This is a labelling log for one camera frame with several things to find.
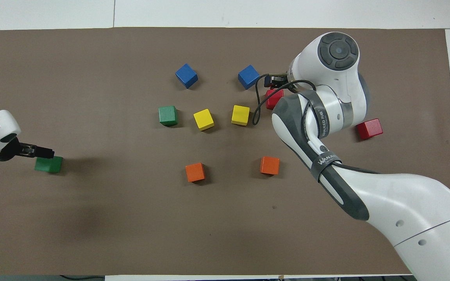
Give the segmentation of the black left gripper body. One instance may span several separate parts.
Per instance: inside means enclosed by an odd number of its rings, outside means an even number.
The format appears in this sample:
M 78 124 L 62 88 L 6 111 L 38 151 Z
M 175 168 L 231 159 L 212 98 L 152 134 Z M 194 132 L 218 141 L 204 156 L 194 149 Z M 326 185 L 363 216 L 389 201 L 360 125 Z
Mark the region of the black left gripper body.
M 11 160 L 23 151 L 17 135 L 6 135 L 0 139 L 0 162 Z

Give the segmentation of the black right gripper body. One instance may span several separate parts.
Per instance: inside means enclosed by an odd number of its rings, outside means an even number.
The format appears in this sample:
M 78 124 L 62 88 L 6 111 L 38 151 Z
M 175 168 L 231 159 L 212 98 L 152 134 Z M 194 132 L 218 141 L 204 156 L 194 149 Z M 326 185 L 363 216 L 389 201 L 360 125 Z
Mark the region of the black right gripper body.
M 287 73 L 269 73 L 264 77 L 264 87 L 279 88 L 289 82 Z

